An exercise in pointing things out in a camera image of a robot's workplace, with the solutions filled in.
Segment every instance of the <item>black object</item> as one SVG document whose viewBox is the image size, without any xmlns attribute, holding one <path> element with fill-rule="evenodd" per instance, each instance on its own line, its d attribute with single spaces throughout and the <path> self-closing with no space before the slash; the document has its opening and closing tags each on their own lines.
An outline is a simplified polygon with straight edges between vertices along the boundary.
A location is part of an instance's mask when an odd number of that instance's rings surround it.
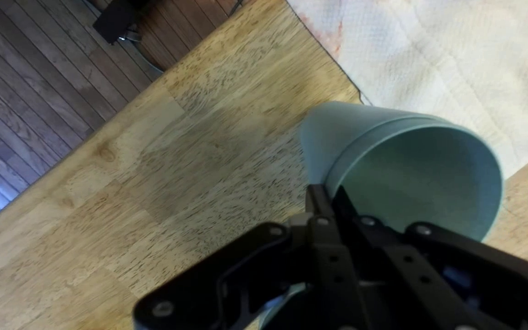
<svg viewBox="0 0 528 330">
<path fill-rule="evenodd" d="M 344 189 L 307 204 L 307 226 L 261 224 L 146 295 L 137 328 L 245 328 L 285 295 L 267 330 L 528 330 L 527 261 L 428 222 L 397 233 Z"/>
<path fill-rule="evenodd" d="M 94 28 L 111 44 L 131 31 L 138 17 L 153 0 L 115 0 L 102 17 L 96 20 Z"/>
</svg>

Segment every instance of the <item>table surface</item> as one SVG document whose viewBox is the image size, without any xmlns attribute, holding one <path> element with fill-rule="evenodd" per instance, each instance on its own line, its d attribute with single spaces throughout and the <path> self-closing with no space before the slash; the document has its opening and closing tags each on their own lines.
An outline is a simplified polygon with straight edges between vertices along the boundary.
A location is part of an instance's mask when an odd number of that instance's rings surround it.
<svg viewBox="0 0 528 330">
<path fill-rule="evenodd" d="M 0 328 L 131 328 L 149 290 L 305 209 L 296 127 L 357 88 L 256 0 L 0 215 Z M 528 259 L 528 167 L 489 242 Z"/>
</svg>

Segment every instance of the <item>screw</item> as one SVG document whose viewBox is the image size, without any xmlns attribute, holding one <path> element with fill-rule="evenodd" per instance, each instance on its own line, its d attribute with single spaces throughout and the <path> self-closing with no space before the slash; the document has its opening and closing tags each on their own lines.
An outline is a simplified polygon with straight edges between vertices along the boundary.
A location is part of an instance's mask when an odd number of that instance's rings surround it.
<svg viewBox="0 0 528 330">
<path fill-rule="evenodd" d="M 459 325 L 459 327 L 456 327 L 456 330 L 479 330 L 479 328 L 476 328 L 472 325 Z"/>
<path fill-rule="evenodd" d="M 170 317 L 175 312 L 175 305 L 171 301 L 162 301 L 159 305 L 155 305 L 153 308 L 153 316 L 155 317 Z"/>
<path fill-rule="evenodd" d="M 366 226 L 369 226 L 369 228 L 377 226 L 377 220 L 371 218 L 371 217 L 362 217 L 360 222 L 366 224 Z"/>
<path fill-rule="evenodd" d="M 274 237 L 281 237 L 283 229 L 281 228 L 272 228 L 272 229 L 269 229 L 269 233 L 274 235 Z"/>
<path fill-rule="evenodd" d="M 415 231 L 417 231 L 419 235 L 424 235 L 424 237 L 430 237 L 430 235 L 432 235 L 432 228 L 428 228 L 428 226 L 417 226 Z"/>
<path fill-rule="evenodd" d="M 318 224 L 320 224 L 320 226 L 331 226 L 331 220 L 327 220 L 327 218 L 318 218 Z"/>
</svg>

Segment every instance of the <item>light blue bucket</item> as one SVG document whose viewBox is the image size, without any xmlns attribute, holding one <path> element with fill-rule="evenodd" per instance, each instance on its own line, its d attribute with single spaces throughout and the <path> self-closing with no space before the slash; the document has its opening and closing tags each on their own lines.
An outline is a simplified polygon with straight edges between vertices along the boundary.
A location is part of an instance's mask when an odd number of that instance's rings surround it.
<svg viewBox="0 0 528 330">
<path fill-rule="evenodd" d="M 503 200 L 490 147 L 435 116 L 327 103 L 302 127 L 311 184 L 336 196 L 344 185 L 360 215 L 404 231 L 434 222 L 483 240 Z"/>
</svg>

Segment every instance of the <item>wooden floor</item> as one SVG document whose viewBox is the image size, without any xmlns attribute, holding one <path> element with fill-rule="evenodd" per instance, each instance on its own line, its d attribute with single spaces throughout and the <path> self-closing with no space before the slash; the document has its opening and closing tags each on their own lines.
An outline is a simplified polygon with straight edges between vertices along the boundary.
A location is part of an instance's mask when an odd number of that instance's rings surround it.
<svg viewBox="0 0 528 330">
<path fill-rule="evenodd" d="M 0 211 L 221 26 L 236 0 L 160 0 L 111 46 L 85 0 L 0 0 Z"/>
</svg>

